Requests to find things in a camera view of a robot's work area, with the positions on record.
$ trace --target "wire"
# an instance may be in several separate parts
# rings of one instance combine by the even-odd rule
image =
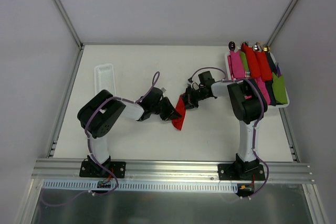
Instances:
[[[227,76],[226,76],[226,72],[225,72],[223,69],[215,68],[215,67],[205,67],[205,68],[197,69],[197,70],[193,73],[193,75],[189,78],[189,80],[192,80],[193,77],[195,76],[195,74],[196,74],[197,72],[203,70],[203,69],[216,69],[216,70],[219,70],[220,72],[222,72],[222,73],[224,74],[224,78],[223,78],[223,80],[225,80],[226,77],[227,77]]]
[[[127,99],[122,99],[122,101],[125,101],[125,102],[129,102],[129,103],[139,103],[141,102],[143,99],[145,99],[145,97],[152,91],[152,89],[154,88],[155,84],[157,83],[158,79],[160,77],[160,72],[157,71],[154,76],[153,76],[153,79],[152,79],[152,86],[148,89],[147,93],[143,96],[141,96],[139,99],[137,99],[135,102],[132,102],[130,100],[127,100]]]
[[[90,191],[81,191],[79,194],[75,195],[73,198],[71,198],[70,200],[68,200],[67,202],[64,202],[64,203],[60,203],[60,204],[50,204],[48,202],[45,202],[45,200],[43,199],[43,193],[44,193],[44,190],[42,189],[41,190],[41,194],[40,194],[40,201],[46,205],[47,207],[62,207],[62,206],[66,206],[67,204],[73,202],[75,199],[77,199],[80,195],[82,194],[87,194],[87,193],[90,193]]]
[[[102,181],[102,184],[105,185],[106,183],[110,182],[111,178],[112,178],[112,176],[109,175],[106,179],[104,179],[104,180]]]
[[[252,182],[251,182],[251,184],[249,184],[248,186],[253,186],[253,188],[254,188],[254,181],[255,181],[255,176],[254,176],[254,174],[252,174]]]

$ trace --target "metal frame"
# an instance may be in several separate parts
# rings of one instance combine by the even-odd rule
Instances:
[[[81,159],[64,159],[52,158],[53,147],[56,146],[58,135],[64,120],[67,105],[75,82],[80,60],[83,54],[83,43],[81,42],[72,22],[65,11],[61,0],[52,0],[60,12],[65,24],[67,25],[73,39],[79,47],[79,52],[73,67],[73,71],[68,82],[67,90],[62,102],[60,111],[57,116],[57,123],[52,131],[52,137],[48,148],[49,158],[40,158],[37,160],[32,179],[30,182],[29,192],[26,195],[22,207],[19,211],[18,223],[30,223],[34,217],[40,190],[44,179],[72,179],[83,180],[79,177],[79,169]],[[280,21],[272,32],[268,45],[271,45],[280,30],[288,20],[298,0],[291,0],[283,13]],[[273,184],[302,184],[306,195],[307,203],[311,212],[314,223],[328,223],[326,215],[323,211],[315,180],[309,164],[299,163],[300,155],[296,148],[296,141],[292,133],[292,127],[289,122],[288,114],[285,109],[280,109],[280,114],[289,146],[292,149],[292,163],[268,163],[270,167],[269,183]],[[125,161],[127,170],[125,173],[125,182],[195,182],[204,184],[219,184],[236,181],[223,181],[218,178],[217,165],[219,163],[231,162],[177,162],[177,161]]]
[[[64,23],[66,24],[66,26],[68,27],[73,39],[75,40],[76,44],[78,47],[82,47],[83,43],[81,42],[75,28],[72,25],[72,22],[67,14],[67,12],[65,11],[65,8],[61,2],[61,0],[52,0],[57,8],[57,10],[59,11],[59,13],[61,14]]]
[[[81,162],[82,159],[76,158],[40,158],[36,161],[32,178],[87,179],[79,177]],[[219,183],[217,165],[232,163],[141,160],[124,160],[124,162],[126,162],[124,180],[204,183]],[[268,166],[270,169],[268,182],[272,184],[313,184],[315,181],[309,164],[269,162]],[[227,182],[241,183],[242,181],[228,180]]]
[[[82,59],[83,52],[84,52],[84,46],[81,47],[78,50],[76,60],[75,60],[75,64],[73,65],[72,73],[71,73],[71,76],[70,76],[70,79],[69,79],[69,82],[68,82],[68,85],[67,85],[67,89],[66,89],[66,92],[64,94],[63,101],[62,101],[60,110],[59,110],[58,115],[57,115],[56,124],[55,124],[55,127],[52,130],[51,139],[50,139],[48,148],[45,152],[46,157],[52,157],[53,151],[56,148],[58,136],[59,136],[59,133],[60,133],[61,128],[62,128],[63,120],[64,120],[64,117],[65,117],[65,113],[67,111],[67,107],[68,107],[68,104],[69,104],[72,88],[74,87],[73,84],[75,83],[76,75],[77,75],[77,72],[78,72],[80,61]]]
[[[306,195],[311,219],[314,224],[329,223],[327,215],[322,207],[320,195],[316,185],[302,185],[304,194]]]
[[[271,36],[269,37],[269,39],[267,41],[267,45],[271,46],[273,44],[273,42],[276,39],[276,37],[278,36],[279,32],[281,31],[284,24],[288,20],[290,14],[293,12],[293,10],[294,10],[296,4],[298,3],[298,1],[299,0],[290,0],[288,6],[286,7],[286,10],[282,14],[278,24],[275,26]]]

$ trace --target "pink cloth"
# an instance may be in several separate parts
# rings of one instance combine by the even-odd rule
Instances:
[[[233,76],[236,79],[245,78],[245,70],[241,61],[239,51],[230,51]]]
[[[257,83],[261,93],[263,94],[263,96],[264,96],[264,98],[267,102],[267,105],[270,105],[271,99],[269,98],[265,83],[262,81],[261,77],[256,78],[255,80],[256,80],[256,83]]]
[[[231,55],[229,55],[229,56],[227,57],[227,62],[229,63],[229,71],[230,71],[231,79],[233,79],[232,63],[231,63]]]

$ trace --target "white table surface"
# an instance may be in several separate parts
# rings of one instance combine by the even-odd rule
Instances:
[[[117,96],[136,100],[151,86],[164,87],[175,106],[187,79],[201,67],[225,70],[227,47],[204,46],[85,46],[54,157],[85,158],[84,130],[77,113],[94,96],[95,66],[112,63]],[[223,77],[211,70],[215,80]],[[108,134],[109,153],[114,159],[233,161],[239,147],[239,123],[228,98],[209,98],[199,108],[186,112],[182,131],[158,115],[144,122],[119,118]],[[259,155],[265,161],[292,162],[278,110],[268,110],[260,126]]]

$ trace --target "white wall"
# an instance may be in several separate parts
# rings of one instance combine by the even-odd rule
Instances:
[[[51,0],[0,0],[0,223],[14,223],[77,47]]]
[[[335,0],[300,0],[272,46],[302,161],[312,164],[330,223],[336,223],[335,13]]]
[[[266,41],[290,0],[62,0],[83,42]]]

